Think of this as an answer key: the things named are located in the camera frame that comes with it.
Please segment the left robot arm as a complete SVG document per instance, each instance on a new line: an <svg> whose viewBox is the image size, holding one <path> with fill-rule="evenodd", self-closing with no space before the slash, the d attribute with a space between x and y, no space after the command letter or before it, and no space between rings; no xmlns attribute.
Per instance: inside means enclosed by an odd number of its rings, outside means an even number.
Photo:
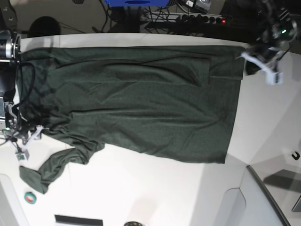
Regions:
<svg viewBox="0 0 301 226"><path fill-rule="evenodd" d="M263 26L256 42L244 52L250 57L246 59L246 73L254 75L264 69L279 73L278 63L286 54L282 48L297 38L297 23L276 0L257 0L256 7Z"/></svg>

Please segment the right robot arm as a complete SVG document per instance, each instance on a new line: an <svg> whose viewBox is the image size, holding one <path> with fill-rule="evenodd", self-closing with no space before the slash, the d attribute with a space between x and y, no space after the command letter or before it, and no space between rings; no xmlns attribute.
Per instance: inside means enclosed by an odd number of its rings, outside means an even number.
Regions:
<svg viewBox="0 0 301 226"><path fill-rule="evenodd" d="M25 122L20 113L20 107L29 97L35 74L28 93L22 96L18 104L14 104L17 81L23 81L21 63L21 31L18 29L16 11L9 0L0 2L0 133L4 136L5 143L16 144L16 153L27 151L29 144L39 137L43 127Z"/></svg>

